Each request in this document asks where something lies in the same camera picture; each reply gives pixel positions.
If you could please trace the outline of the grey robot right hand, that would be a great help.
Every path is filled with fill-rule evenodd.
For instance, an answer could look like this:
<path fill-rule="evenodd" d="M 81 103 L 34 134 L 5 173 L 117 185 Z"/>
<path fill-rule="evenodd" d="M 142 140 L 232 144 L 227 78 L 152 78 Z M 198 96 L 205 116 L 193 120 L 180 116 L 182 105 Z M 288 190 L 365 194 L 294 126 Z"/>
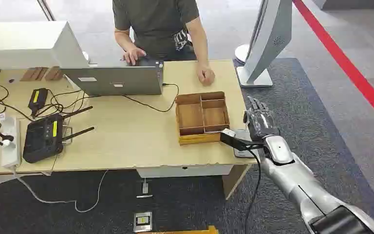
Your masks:
<path fill-rule="evenodd" d="M 258 99 L 247 96 L 249 107 L 243 115 L 252 141 L 262 141 L 267 136 L 279 136 L 280 130 L 274 120 L 274 113 Z"/>

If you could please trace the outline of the person's left hand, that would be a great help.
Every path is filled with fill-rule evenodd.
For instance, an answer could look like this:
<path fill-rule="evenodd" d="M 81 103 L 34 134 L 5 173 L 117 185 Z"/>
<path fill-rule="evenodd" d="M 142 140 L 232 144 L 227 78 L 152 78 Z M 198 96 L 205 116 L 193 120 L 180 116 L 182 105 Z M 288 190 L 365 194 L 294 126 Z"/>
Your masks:
<path fill-rule="evenodd" d="M 197 77 L 203 86 L 210 86 L 215 79 L 215 74 L 209 65 L 197 65 Z"/>

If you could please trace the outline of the person's right hand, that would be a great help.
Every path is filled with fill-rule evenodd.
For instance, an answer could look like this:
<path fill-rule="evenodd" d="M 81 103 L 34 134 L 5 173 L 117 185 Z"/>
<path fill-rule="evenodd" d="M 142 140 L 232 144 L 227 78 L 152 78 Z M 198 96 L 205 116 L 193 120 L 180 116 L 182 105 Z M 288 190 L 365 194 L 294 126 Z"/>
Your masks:
<path fill-rule="evenodd" d="M 143 58 L 147 55 L 147 53 L 138 48 L 132 48 L 129 51 L 126 51 L 123 55 L 122 60 L 125 61 L 127 64 L 135 66 L 140 58 Z"/>

